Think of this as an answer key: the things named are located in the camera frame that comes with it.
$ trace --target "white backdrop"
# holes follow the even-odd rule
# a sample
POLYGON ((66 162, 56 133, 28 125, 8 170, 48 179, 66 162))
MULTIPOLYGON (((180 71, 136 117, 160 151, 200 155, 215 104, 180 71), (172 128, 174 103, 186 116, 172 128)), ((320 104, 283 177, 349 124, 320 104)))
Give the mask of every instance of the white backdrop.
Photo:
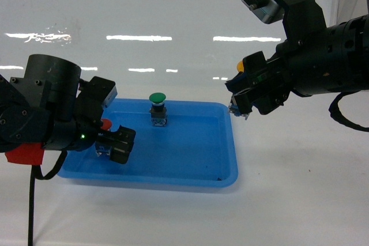
MULTIPOLYGON (((332 0, 316 1, 329 24, 332 0)), ((281 22, 264 25, 240 0, 0 0, 0 7, 4 77, 22 77, 30 54, 49 54, 89 69, 83 79, 116 81, 121 98, 162 91, 228 104, 224 82, 237 62, 259 50, 270 57, 278 42, 213 38, 285 39, 281 22), (171 40, 107 39, 116 35, 171 40)), ((38 181, 37 245, 367 245, 368 136, 329 118, 333 98, 292 95, 268 116, 232 118, 239 178, 228 188, 38 181)), ((350 96, 342 109, 369 126, 366 98, 350 96)), ((45 172, 56 156, 46 154, 45 172)), ((1 245, 27 239, 29 172, 0 159, 1 245)))

